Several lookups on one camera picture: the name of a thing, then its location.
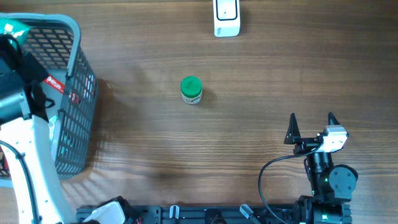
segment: small jar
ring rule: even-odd
[[[191,105],[199,103],[202,96],[201,81],[197,77],[185,77],[181,82],[182,99]]]

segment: white device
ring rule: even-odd
[[[233,37],[241,28],[239,0],[213,0],[214,35]]]
[[[123,224],[126,221],[126,217],[119,202],[110,202],[94,210],[84,222],[90,220],[96,220],[99,223]]]
[[[326,136],[318,152],[336,152],[343,148],[347,141],[347,131],[342,125],[328,125],[325,128]]]

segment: green lid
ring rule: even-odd
[[[195,98],[201,92],[201,81],[197,77],[185,77],[181,82],[181,92],[188,98]]]

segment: gray wire basket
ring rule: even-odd
[[[55,100],[55,106],[46,111],[51,155],[59,178],[71,178],[85,168],[98,95],[96,76],[80,47],[79,25],[64,15],[0,13],[0,18],[5,17],[31,26],[23,51],[31,52],[65,85],[61,94],[41,84],[44,93]],[[9,171],[0,167],[0,177],[9,177]]]

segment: wooden table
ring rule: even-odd
[[[99,78],[85,171],[62,187],[73,207],[122,195],[134,205],[260,205],[257,176],[283,145],[333,111],[351,134],[335,164],[359,172],[355,223],[398,218],[398,7],[354,1],[243,1],[241,33],[213,35],[211,1],[2,6],[68,14]],[[180,82],[199,77],[192,106]],[[310,195],[302,159],[263,176],[266,199]],[[17,221],[0,189],[0,223]]]

